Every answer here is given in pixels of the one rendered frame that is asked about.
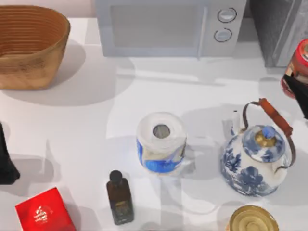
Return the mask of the red box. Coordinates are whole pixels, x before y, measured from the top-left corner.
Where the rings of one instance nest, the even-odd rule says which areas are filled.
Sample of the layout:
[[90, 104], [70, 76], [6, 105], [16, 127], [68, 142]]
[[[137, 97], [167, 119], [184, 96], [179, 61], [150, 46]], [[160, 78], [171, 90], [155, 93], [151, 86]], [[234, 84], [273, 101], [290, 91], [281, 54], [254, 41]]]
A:
[[77, 231], [56, 187], [15, 206], [23, 231]]

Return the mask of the brown glass bottle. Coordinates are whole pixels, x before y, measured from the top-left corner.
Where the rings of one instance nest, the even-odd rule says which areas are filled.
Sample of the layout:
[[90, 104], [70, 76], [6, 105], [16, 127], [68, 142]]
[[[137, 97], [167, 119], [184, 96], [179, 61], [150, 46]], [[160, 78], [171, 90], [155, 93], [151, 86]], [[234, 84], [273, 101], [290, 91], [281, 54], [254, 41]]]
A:
[[116, 225], [123, 225], [134, 220], [134, 209], [128, 180], [119, 170], [113, 170], [109, 174], [106, 189]]

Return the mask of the pale microwave oven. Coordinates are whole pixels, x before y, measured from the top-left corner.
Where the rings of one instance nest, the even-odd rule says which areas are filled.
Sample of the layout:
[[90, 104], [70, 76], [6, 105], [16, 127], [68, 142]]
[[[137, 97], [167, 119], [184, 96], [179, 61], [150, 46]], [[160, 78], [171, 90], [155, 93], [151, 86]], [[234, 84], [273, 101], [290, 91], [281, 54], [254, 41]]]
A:
[[[103, 54], [108, 57], [195, 57], [203, 8], [207, 19], [202, 57], [232, 55], [246, 0], [95, 0]], [[218, 12], [234, 8], [237, 17], [221, 23]], [[228, 28], [232, 38], [215, 41], [216, 30]]]

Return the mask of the red can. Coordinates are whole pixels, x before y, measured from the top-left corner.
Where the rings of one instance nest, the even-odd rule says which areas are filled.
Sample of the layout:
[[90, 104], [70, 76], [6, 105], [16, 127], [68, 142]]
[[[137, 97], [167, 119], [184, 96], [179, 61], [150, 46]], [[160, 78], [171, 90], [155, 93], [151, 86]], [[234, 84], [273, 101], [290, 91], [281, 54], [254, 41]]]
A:
[[308, 38], [302, 40], [297, 46], [285, 74], [304, 84], [308, 93]]

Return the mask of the blue and white teapot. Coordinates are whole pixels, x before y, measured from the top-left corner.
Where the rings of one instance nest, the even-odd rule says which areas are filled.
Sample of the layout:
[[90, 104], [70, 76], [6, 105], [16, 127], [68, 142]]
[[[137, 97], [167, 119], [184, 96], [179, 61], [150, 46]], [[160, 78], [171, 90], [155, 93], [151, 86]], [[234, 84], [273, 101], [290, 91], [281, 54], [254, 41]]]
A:
[[[283, 134], [272, 126], [249, 126], [249, 105], [260, 106]], [[296, 160], [292, 132], [286, 120], [265, 98], [247, 103], [242, 113], [235, 110], [232, 138], [220, 158], [220, 171], [225, 181], [245, 196], [264, 197], [274, 193]]]

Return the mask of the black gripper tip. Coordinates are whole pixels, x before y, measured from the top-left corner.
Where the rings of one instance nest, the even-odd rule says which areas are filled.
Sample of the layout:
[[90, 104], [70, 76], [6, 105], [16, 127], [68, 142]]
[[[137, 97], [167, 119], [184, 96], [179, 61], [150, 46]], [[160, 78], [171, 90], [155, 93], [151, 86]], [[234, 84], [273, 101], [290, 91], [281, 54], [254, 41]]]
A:
[[284, 74], [282, 79], [285, 82], [287, 89], [297, 100], [304, 118], [308, 120], [308, 86], [297, 80], [295, 77], [291, 77], [287, 74]]
[[0, 185], [12, 185], [20, 179], [20, 176], [7, 150], [3, 126], [0, 122]]

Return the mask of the round microwave knob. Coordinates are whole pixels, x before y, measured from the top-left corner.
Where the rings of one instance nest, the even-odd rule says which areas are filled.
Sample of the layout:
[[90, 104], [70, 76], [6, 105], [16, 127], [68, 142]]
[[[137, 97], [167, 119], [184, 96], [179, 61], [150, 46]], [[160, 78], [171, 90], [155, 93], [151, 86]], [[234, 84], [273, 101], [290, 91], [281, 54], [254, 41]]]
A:
[[224, 43], [229, 41], [232, 38], [232, 31], [228, 28], [222, 28], [219, 30], [216, 30], [213, 35], [215, 41], [219, 43]]
[[218, 20], [221, 23], [230, 23], [237, 17], [237, 11], [234, 8], [222, 9], [218, 12]]

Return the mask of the blue wrapped paper roll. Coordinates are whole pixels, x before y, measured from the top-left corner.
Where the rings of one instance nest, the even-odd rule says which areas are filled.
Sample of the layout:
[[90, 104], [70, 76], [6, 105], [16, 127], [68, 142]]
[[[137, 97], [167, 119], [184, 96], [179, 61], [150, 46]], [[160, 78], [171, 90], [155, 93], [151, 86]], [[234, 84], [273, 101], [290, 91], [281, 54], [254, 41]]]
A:
[[139, 162], [157, 174], [175, 171], [184, 159], [187, 132], [180, 118], [169, 112], [154, 112], [137, 126]]

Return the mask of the gold tin can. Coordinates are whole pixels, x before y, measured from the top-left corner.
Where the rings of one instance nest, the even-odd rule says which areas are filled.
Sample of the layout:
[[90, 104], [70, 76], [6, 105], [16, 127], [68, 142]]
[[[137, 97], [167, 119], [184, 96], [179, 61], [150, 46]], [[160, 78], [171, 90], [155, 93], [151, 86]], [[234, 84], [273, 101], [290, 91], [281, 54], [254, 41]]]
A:
[[236, 209], [225, 231], [280, 231], [274, 217], [262, 207], [244, 205]]

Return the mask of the brown woven basket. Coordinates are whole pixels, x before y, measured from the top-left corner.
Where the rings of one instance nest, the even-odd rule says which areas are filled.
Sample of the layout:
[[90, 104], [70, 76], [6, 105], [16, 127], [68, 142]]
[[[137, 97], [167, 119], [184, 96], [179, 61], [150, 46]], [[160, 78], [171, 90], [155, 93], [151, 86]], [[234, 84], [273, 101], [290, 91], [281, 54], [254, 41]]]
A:
[[41, 89], [55, 77], [71, 25], [36, 5], [0, 5], [0, 89]]

